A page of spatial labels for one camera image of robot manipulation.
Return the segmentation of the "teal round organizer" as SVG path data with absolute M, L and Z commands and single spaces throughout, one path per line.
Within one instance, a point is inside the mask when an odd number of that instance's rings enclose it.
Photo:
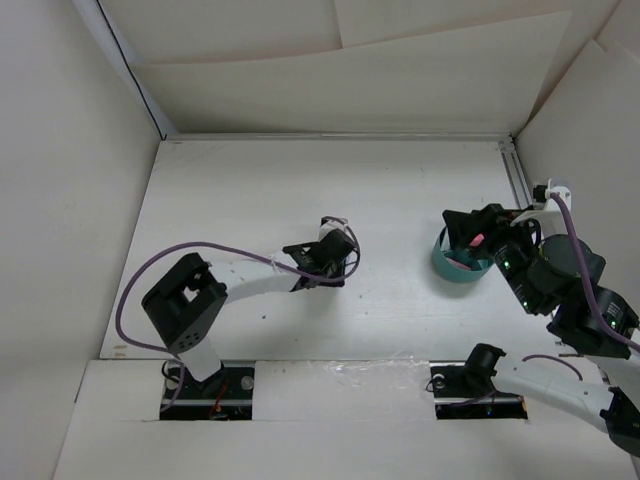
M 443 227 L 431 252 L 436 273 L 444 280 L 456 284 L 473 284 L 482 279 L 494 263 L 490 259 L 477 259 L 469 250 L 454 251 L 450 247 L 448 230 Z

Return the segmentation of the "pink correction tape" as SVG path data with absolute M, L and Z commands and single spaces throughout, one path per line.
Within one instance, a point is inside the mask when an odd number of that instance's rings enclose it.
M 462 253 L 458 255 L 454 254 L 449 256 L 447 260 L 454 265 L 456 268 L 464 269 L 464 270 L 474 270 L 476 269 L 476 260 L 469 256 L 464 256 Z

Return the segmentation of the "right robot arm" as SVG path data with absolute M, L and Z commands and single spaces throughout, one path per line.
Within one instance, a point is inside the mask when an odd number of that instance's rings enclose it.
M 478 343 L 459 365 L 435 365 L 426 390 L 440 419 L 490 418 L 494 401 L 523 413 L 535 400 L 603 432 L 626 453 L 639 454 L 639 316 L 615 291 L 600 286 L 605 259 L 575 232 L 566 205 L 555 201 L 566 233 L 543 236 L 542 211 L 490 204 L 465 213 L 446 210 L 454 258 L 488 262 L 503 275 L 524 312 L 547 316 L 547 331 L 605 379 L 590 382 L 558 355 L 512 354 Z

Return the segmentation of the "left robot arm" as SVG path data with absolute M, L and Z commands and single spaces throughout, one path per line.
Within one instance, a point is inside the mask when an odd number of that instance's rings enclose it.
M 285 246 L 272 257 L 211 264 L 189 253 L 146 293 L 141 306 L 168 352 L 184 364 L 190 387 L 208 397 L 226 376 L 208 338 L 225 305 L 262 294 L 340 288 L 349 258 L 358 253 L 356 241 L 339 228 L 316 241 Z

